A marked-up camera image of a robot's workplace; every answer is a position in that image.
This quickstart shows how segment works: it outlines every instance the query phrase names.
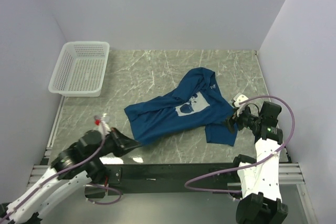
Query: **blue t-shirt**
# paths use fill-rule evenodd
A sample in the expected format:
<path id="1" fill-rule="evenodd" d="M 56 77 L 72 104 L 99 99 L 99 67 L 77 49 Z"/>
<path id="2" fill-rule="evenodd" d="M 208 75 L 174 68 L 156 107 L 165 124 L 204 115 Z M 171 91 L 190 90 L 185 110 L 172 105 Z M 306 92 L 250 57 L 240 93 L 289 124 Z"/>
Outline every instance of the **blue t-shirt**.
<path id="1" fill-rule="evenodd" d="M 190 70 L 170 93 L 125 108 L 134 138 L 143 145 L 161 136 L 205 125 L 208 143 L 233 146 L 232 134 L 223 124 L 233 108 L 222 97 L 215 72 L 206 68 Z"/>

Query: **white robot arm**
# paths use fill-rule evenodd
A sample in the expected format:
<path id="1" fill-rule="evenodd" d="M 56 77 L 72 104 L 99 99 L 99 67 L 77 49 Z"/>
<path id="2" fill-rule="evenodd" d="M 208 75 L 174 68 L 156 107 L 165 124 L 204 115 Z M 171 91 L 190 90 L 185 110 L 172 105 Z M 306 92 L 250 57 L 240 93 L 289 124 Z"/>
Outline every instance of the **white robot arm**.
<path id="1" fill-rule="evenodd" d="M 235 114 L 226 121 L 229 129 L 237 124 L 238 130 L 248 128 L 255 136 L 257 159 L 239 155 L 234 160 L 234 166 L 244 167 L 260 162 L 269 155 L 272 157 L 265 162 L 237 171 L 241 182 L 241 200 L 239 202 L 237 223 L 263 224 L 282 223 L 288 214 L 287 205 L 282 203 L 279 189 L 279 155 L 276 152 L 282 145 L 282 130 L 277 128 L 277 116 L 281 106 L 264 102 L 258 116 L 252 115 L 248 100 L 243 94 L 233 98 Z"/>
<path id="2" fill-rule="evenodd" d="M 97 131 L 88 131 L 78 142 L 62 151 L 41 179 L 20 198 L 10 204 L 0 204 L 0 219 L 5 217 L 10 224 L 40 223 L 57 204 L 78 188 L 104 177 L 106 168 L 100 157 L 109 153 L 122 156 L 140 146 L 139 142 L 100 121 Z M 61 171 L 65 169 L 69 171 L 62 174 Z"/>

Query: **white plastic basket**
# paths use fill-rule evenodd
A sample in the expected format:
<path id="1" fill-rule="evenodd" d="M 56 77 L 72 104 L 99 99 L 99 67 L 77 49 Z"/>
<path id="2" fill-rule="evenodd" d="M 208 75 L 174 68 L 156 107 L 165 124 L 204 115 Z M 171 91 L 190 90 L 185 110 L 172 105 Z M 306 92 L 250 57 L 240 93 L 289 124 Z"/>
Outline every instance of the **white plastic basket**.
<path id="1" fill-rule="evenodd" d="M 64 44 L 49 83 L 51 93 L 66 97 L 98 97 L 110 45 L 100 41 Z"/>

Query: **marble surface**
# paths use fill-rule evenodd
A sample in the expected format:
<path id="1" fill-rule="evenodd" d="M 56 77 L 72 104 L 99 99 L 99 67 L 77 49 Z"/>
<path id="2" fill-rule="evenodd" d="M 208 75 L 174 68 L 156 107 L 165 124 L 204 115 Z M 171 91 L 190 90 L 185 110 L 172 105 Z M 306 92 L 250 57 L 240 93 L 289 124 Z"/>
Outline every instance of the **marble surface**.
<path id="1" fill-rule="evenodd" d="M 107 113 L 110 126 L 132 137 L 124 108 L 148 101 L 177 87 L 192 68 L 216 72 L 222 96 L 231 100 L 241 92 L 248 97 L 267 94 L 255 51 L 228 50 L 115 50 L 109 54 L 106 74 L 97 98 L 65 98 L 50 160 L 94 129 L 94 115 Z M 260 107 L 263 101 L 256 101 Z M 176 164 L 232 162 L 238 154 L 256 156 L 250 130 L 238 133 L 234 147 L 207 144 L 204 127 L 173 134 L 138 148 L 122 158 L 103 158 L 109 164 Z M 285 152 L 281 161 L 287 161 Z"/>

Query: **white wall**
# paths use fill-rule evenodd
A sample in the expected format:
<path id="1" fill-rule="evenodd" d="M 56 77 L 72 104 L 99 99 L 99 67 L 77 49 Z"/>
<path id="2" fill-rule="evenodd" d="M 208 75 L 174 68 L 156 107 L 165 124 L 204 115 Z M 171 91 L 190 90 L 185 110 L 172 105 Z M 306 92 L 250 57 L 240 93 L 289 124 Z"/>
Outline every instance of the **white wall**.
<path id="1" fill-rule="evenodd" d="M 299 161 L 318 219 L 336 212 L 336 0 L 286 0 L 260 49 L 269 92 L 292 106 L 289 152 Z M 290 129 L 288 114 L 280 126 Z"/>
<path id="2" fill-rule="evenodd" d="M 47 0 L 65 37 L 119 49 L 259 49 L 285 0 Z"/>
<path id="3" fill-rule="evenodd" d="M 24 192 L 59 104 L 48 84 L 65 38 L 44 0 L 0 0 L 0 202 Z"/>

